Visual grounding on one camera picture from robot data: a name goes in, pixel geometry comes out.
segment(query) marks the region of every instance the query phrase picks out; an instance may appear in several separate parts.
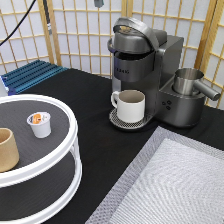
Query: drip tray grate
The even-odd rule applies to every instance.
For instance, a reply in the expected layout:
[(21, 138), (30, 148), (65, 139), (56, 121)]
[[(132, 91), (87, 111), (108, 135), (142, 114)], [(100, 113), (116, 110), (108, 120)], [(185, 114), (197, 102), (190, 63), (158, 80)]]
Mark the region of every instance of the drip tray grate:
[(109, 115), (110, 122), (117, 128), (124, 131), (136, 131), (149, 123), (153, 116), (146, 114), (145, 117), (136, 123), (126, 123), (117, 117), (117, 109), (114, 108)]

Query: black table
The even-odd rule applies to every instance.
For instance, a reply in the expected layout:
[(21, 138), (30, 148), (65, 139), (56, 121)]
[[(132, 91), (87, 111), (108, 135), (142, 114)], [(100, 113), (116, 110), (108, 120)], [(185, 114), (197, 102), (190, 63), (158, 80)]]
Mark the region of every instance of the black table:
[(23, 92), (66, 103), (78, 121), (83, 176), (70, 203), (46, 223), (85, 223), (158, 126), (224, 150), (224, 111), (204, 107), (200, 123), (177, 129), (152, 121), (135, 133), (109, 122), (111, 80), (70, 69)]

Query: beige cup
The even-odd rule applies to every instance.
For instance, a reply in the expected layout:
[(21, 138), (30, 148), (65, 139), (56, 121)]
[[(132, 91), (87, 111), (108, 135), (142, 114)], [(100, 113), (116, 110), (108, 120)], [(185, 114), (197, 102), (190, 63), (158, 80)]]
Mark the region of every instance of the beige cup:
[(19, 161), (19, 152), (13, 132), (0, 128), (0, 173), (12, 169)]

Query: stainless steel milk frother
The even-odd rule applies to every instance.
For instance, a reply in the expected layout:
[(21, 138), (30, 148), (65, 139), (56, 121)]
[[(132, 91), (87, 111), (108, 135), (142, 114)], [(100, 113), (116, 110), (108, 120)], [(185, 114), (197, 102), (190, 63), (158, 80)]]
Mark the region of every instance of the stainless steel milk frother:
[(192, 96), (199, 90), (213, 101), (220, 98), (221, 94), (202, 82), (204, 74), (195, 68), (182, 68), (175, 72), (174, 90), (185, 96)]

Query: tiered tray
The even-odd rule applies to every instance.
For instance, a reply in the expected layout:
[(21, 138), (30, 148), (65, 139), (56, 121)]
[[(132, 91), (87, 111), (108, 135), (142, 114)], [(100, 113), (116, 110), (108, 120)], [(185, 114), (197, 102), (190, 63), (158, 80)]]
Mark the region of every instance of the tiered tray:
[[(51, 114), (50, 136), (38, 139), (26, 123), (37, 111)], [(41, 223), (73, 197), (82, 176), (78, 126), (71, 109), (39, 95), (0, 98), (0, 127), (13, 131), (19, 163), (0, 173), (0, 223)]]

